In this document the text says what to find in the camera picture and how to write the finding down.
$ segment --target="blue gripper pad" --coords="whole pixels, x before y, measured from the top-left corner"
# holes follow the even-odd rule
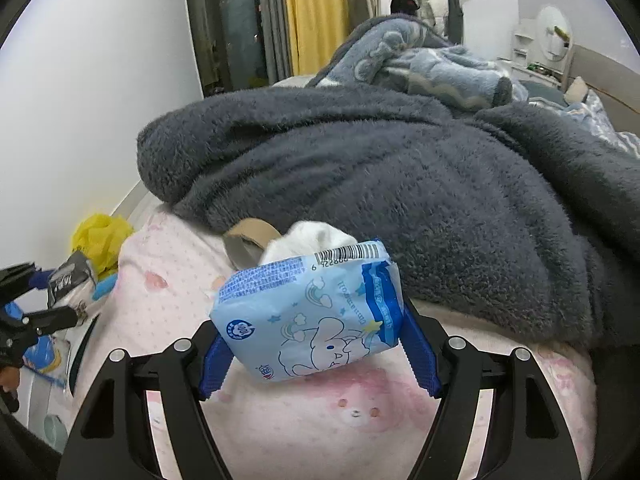
[[[222,387],[233,358],[233,352],[218,334],[204,357],[202,379],[198,386],[200,394],[204,398],[209,399],[213,392]]]
[[[418,385],[427,390],[431,397],[436,397],[442,389],[436,368],[436,355],[407,308],[404,310],[400,329],[400,342],[414,370]]]

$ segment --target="gray curtain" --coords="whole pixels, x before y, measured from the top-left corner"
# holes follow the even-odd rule
[[[285,0],[260,0],[260,11],[267,74],[274,84],[292,74]]]

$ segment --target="yellow star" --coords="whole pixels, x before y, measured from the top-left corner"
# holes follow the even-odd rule
[[[362,330],[362,332],[365,334],[369,334],[369,333],[374,334],[380,330],[381,326],[382,326],[382,321],[369,321],[364,327],[364,329]]]

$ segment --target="white blanket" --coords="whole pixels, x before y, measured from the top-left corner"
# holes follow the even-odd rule
[[[159,208],[122,247],[116,287],[82,363],[74,412],[112,349],[147,354],[193,335],[232,273],[219,237]],[[520,346],[486,322],[417,306],[481,350],[508,354]],[[559,401],[586,478],[596,414],[590,364],[569,348],[529,347]],[[160,396],[151,392],[148,400],[163,475],[179,479]],[[476,476],[491,402],[492,393],[483,392],[460,479]],[[268,385],[255,383],[235,360],[203,411],[236,480],[376,480],[409,475],[437,407],[398,346],[331,372]]]

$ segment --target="headboard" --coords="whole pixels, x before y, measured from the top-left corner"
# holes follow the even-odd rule
[[[640,74],[580,45],[574,45],[568,56],[562,91],[581,76],[600,96],[616,131],[640,136]]]

